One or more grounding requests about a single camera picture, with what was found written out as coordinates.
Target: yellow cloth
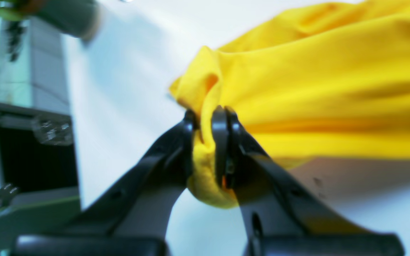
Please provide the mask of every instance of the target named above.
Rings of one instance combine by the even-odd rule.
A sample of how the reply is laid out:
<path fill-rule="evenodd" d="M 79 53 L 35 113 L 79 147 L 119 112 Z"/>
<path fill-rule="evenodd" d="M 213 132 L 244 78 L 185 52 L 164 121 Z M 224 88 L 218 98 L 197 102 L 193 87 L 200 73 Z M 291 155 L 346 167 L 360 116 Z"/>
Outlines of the yellow cloth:
<path fill-rule="evenodd" d="M 214 182 L 217 105 L 287 168 L 317 156 L 410 159 L 410 0 L 285 11 L 203 47 L 171 92 L 200 118 L 188 188 L 213 206 L 237 205 Z"/>

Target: white surface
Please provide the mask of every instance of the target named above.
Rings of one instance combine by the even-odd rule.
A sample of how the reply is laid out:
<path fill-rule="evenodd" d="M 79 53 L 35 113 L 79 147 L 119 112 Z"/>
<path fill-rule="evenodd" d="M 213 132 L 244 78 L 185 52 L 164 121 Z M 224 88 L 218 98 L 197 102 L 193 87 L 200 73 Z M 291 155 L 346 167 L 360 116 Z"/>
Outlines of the white surface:
<path fill-rule="evenodd" d="M 202 45 L 221 46 L 282 10 L 317 2 L 103 1 L 107 16 L 92 42 L 64 37 L 83 206 L 96 200 L 158 136 L 181 120 L 184 111 L 168 97 L 167 88 Z M 334 171 L 347 167 L 328 163 L 330 169 L 336 166 Z M 404 171 L 401 166 L 392 167 L 398 167 L 402 177 L 409 176 L 400 172 Z M 306 171 L 296 175 L 309 183 L 311 175 Z M 327 171 L 328 167 L 315 174 L 335 177 L 340 173 Z M 372 179 L 374 172 L 365 173 Z M 376 183 L 384 180 L 376 178 Z M 352 185 L 331 186 L 325 195 L 366 184 L 364 179 L 347 182 Z M 401 187 L 392 188 L 388 194 L 393 196 L 372 194 L 373 198 L 360 197 L 355 202 L 332 197 L 329 203 L 367 227 L 402 232 L 410 256 L 410 187 Z M 348 194 L 360 192 L 354 189 Z M 238 209 L 205 206 L 185 191 L 172 212 L 167 240 L 174 256 L 241 256 L 246 234 Z"/>

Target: hole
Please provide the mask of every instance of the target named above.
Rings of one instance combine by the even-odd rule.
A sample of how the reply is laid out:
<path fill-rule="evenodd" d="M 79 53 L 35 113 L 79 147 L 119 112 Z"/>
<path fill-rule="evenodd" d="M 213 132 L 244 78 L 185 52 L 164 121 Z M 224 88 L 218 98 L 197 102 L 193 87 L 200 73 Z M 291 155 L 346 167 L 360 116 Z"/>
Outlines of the hole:
<path fill-rule="evenodd" d="M 252 230 L 253 230 L 254 236 L 257 236 L 257 237 L 263 236 L 262 223 L 257 213 L 252 214 Z"/>
<path fill-rule="evenodd" d="M 291 194 L 292 194 L 293 196 L 300 197 L 300 196 L 301 196 L 301 191 L 300 191 L 299 189 L 297 189 L 297 188 L 293 188 L 293 189 L 291 189 Z"/>
<path fill-rule="evenodd" d="M 124 195 L 124 190 L 119 190 L 111 194 L 110 198 L 115 200 L 121 198 Z"/>

